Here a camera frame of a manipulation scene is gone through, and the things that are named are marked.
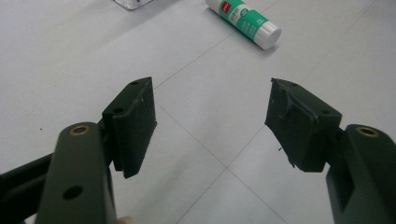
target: mounting hole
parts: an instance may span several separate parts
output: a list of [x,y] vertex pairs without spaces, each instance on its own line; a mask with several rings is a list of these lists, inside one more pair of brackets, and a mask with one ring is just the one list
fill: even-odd
[[113,110],[113,112],[116,113],[116,114],[119,114],[119,113],[123,112],[123,109],[122,108],[116,108],[116,109]]
[[82,193],[82,186],[74,186],[64,192],[65,200],[73,200]]
[[77,135],[83,135],[85,133],[88,133],[89,131],[90,131],[90,126],[78,125],[78,126],[72,128],[69,133],[71,135],[77,136]]
[[363,134],[364,136],[367,136],[367,137],[378,137],[379,136],[379,133],[372,128],[359,127],[356,130],[358,131],[358,133]]

